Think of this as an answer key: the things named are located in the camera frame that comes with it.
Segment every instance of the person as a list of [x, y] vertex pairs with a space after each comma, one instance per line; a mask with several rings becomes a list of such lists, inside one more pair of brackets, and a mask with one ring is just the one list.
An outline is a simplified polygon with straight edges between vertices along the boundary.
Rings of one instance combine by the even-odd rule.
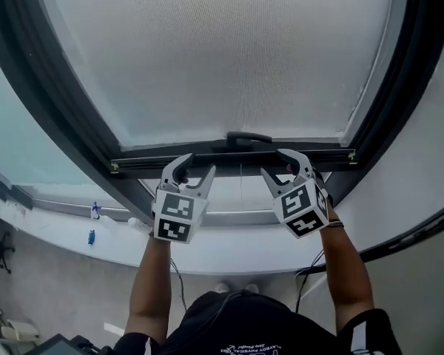
[[125, 334], [114, 347], [133, 354], [401, 354], [385, 311], [374, 308], [360, 255], [329, 203], [336, 227], [320, 230], [337, 336], [282, 303], [250, 291], [199, 297], [167, 337], [170, 242], [151, 237], [133, 285]]

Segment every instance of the window frame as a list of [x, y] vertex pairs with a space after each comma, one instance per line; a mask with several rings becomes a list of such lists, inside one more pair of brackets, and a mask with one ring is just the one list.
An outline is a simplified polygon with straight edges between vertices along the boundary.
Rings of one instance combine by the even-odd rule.
[[218, 176], [259, 175], [260, 166], [285, 173], [275, 154], [287, 147], [332, 172], [326, 188], [338, 204], [388, 149], [420, 101], [444, 44], [444, 0], [407, 0], [391, 62], [374, 102], [347, 147], [338, 143], [225, 140], [122, 152], [65, 58], [39, 0], [0, 0], [0, 67], [21, 102], [60, 149], [105, 192], [146, 223], [151, 191], [139, 179], [159, 178], [187, 152], [200, 176], [210, 165]]

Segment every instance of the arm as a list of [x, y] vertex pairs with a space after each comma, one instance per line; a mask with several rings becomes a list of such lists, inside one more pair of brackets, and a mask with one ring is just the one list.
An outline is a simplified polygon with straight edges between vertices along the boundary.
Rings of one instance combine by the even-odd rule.
[[171, 307], [170, 242], [150, 238], [130, 297], [125, 333], [143, 333], [161, 344], [167, 336]]
[[[329, 206], [329, 219], [338, 220]], [[320, 230], [326, 257], [327, 283], [335, 307], [337, 332], [358, 314], [373, 309], [369, 274], [343, 227]]]

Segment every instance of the wall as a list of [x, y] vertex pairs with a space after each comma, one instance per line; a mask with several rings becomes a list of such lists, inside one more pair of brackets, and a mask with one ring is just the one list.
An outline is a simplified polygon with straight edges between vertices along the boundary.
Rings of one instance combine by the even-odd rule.
[[[444, 354], [444, 231], [367, 268], [375, 305], [390, 316], [403, 353]], [[327, 283], [302, 299], [300, 313], [334, 331]]]
[[444, 48], [404, 129], [337, 210], [354, 244], [365, 249], [411, 229], [443, 207]]

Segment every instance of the cable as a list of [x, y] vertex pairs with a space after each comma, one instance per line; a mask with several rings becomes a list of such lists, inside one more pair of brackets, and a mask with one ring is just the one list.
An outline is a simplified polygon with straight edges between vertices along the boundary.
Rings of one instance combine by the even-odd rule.
[[242, 163], [240, 163], [240, 199], [243, 201], [243, 190], [242, 190]]
[[179, 273], [178, 267], [176, 266], [176, 263], [175, 263], [175, 261], [172, 258], [169, 261], [169, 263], [175, 269], [176, 274], [178, 275], [179, 280], [181, 281], [181, 301], [183, 302], [184, 310], [187, 311], [186, 300], [184, 299], [184, 283], [183, 283], [183, 278], [181, 277], [181, 274]]
[[311, 266], [309, 267], [308, 271], [307, 271], [307, 275], [304, 278], [303, 282], [301, 283], [301, 288], [299, 288], [299, 294], [297, 296], [297, 301], [296, 301], [296, 313], [299, 312], [299, 304], [301, 302], [301, 292], [303, 291], [303, 287], [306, 284], [306, 281], [308, 280], [308, 276], [309, 276], [309, 272], [313, 269], [313, 267], [316, 265], [317, 262], [319, 262], [320, 258], [323, 257], [324, 255], [324, 250], [320, 250], [319, 254], [316, 255], [316, 257], [314, 258], [314, 260], [311, 263]]

